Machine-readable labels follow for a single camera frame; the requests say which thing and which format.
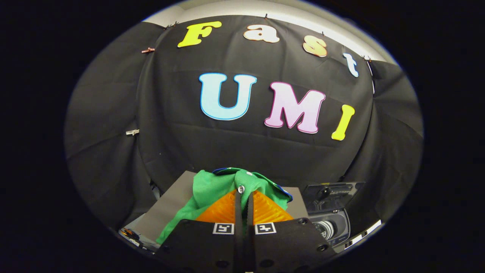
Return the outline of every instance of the black border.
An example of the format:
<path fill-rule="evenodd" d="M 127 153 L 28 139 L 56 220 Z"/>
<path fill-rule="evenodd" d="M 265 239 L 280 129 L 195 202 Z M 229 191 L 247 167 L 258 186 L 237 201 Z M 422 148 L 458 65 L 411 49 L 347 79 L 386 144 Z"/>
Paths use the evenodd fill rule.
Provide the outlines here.
<path fill-rule="evenodd" d="M 416 0 L 393 4 L 357 0 L 315 3 L 351 18 L 376 37 L 402 65 L 422 106 L 426 145 L 416 185 L 402 208 L 372 239 L 327 265 L 325 271 L 471 272 L 478 264 L 466 262 L 478 257 L 477 253 L 459 250 L 463 238 L 449 238 L 448 232 L 441 231 L 442 226 L 436 222 L 439 217 L 459 213 L 471 205 L 470 198 L 459 195 L 453 186 L 463 180 L 463 175 L 447 169 L 446 154 L 456 152 L 457 148 L 442 136 L 452 133 L 446 127 L 450 121 L 458 122 L 456 115 L 450 120 L 452 116 L 444 106 L 452 104 L 455 90 L 465 93 L 464 89 L 473 87 L 453 79 L 460 69 L 467 68 L 460 60 L 471 57 L 466 51 L 469 42 L 463 41 L 469 29 L 465 24 L 480 18 L 473 13 L 476 8 L 464 2 L 443 3 Z M 8 136 L 15 136 L 10 137 L 14 142 L 7 143 L 6 153 L 17 156 L 11 162 L 19 163 L 17 178 L 8 179 L 2 187 L 4 200 L 13 199 L 8 199 L 5 206 L 5 219 L 9 220 L 5 238 L 8 251 L 2 258 L 6 261 L 2 267 L 7 272 L 42 268 L 51 272 L 164 271 L 162 265 L 126 247 L 87 211 L 67 172 L 62 135 L 70 92 L 91 60 L 117 36 L 168 4 L 161 1 L 9 4 L 9 25 L 5 28 L 7 37 L 12 39 L 8 39 L 8 57 L 14 59 L 10 71 L 18 79 L 8 80 L 14 86 L 26 88 L 5 92 L 6 101 L 20 102 L 20 107 L 11 104 L 6 108 L 10 113 L 7 122 L 11 122 L 6 125 Z M 473 93 L 463 94 L 460 99 L 473 99 Z M 467 107 L 463 104 L 454 106 L 454 112 Z M 483 158 L 476 157 L 472 163 L 483 163 Z"/>

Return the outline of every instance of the gray surface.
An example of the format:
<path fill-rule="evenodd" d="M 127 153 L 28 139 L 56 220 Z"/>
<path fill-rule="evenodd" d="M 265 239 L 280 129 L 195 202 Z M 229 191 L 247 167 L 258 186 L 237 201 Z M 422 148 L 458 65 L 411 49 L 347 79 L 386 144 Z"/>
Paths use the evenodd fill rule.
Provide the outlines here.
<path fill-rule="evenodd" d="M 298 187 L 282 187 L 285 191 L 293 195 L 293 201 L 288 203 L 288 212 L 293 218 L 308 218 L 307 208 L 303 203 L 302 194 Z"/>
<path fill-rule="evenodd" d="M 138 220 L 134 230 L 146 238 L 155 241 L 175 214 L 183 208 L 192 197 L 192 185 L 195 172 L 185 171 L 167 192 Z M 282 187 L 293 196 L 286 210 L 293 218 L 308 218 L 300 190 L 297 187 Z"/>
<path fill-rule="evenodd" d="M 136 224 L 134 230 L 155 241 L 162 230 L 192 197 L 196 173 L 185 171 Z"/>

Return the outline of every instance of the letter m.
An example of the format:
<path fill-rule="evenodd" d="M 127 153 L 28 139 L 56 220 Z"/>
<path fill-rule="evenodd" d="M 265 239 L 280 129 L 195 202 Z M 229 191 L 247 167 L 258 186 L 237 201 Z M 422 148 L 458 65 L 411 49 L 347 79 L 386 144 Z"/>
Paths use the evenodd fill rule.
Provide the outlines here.
<path fill-rule="evenodd" d="M 282 127 L 284 122 L 281 116 L 284 111 L 288 128 L 291 129 L 301 116 L 303 116 L 302 122 L 296 128 L 300 132 L 307 134 L 315 134 L 318 132 L 318 114 L 320 112 L 320 106 L 325 100 L 325 94 L 317 90 L 310 90 L 298 102 L 291 85 L 274 82 L 270 86 L 275 92 L 275 98 L 273 100 L 270 117 L 264 120 L 266 126 L 274 128 Z"/>

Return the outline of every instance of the clip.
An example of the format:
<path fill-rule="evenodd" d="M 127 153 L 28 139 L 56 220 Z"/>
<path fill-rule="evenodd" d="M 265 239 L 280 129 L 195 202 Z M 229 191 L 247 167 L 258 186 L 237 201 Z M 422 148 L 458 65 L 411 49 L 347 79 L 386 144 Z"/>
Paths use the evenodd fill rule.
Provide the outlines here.
<path fill-rule="evenodd" d="M 149 53 L 152 51 L 155 51 L 155 49 L 149 47 L 148 49 L 143 50 L 142 53 Z"/>

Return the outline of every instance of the light blue letter u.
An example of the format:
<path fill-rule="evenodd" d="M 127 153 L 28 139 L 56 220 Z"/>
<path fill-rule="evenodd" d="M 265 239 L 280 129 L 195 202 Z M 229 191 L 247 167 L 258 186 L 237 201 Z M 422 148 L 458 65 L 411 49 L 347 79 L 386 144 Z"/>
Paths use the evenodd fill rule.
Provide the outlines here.
<path fill-rule="evenodd" d="M 238 99 L 236 105 L 227 108 L 219 103 L 221 84 L 227 80 L 227 76 L 221 73 L 205 73 L 199 76 L 202 82 L 200 92 L 200 108 L 207 116 L 218 120 L 233 120 L 246 114 L 249 108 L 251 85 L 256 82 L 256 77 L 250 75 L 236 75 L 234 81 L 239 84 Z"/>

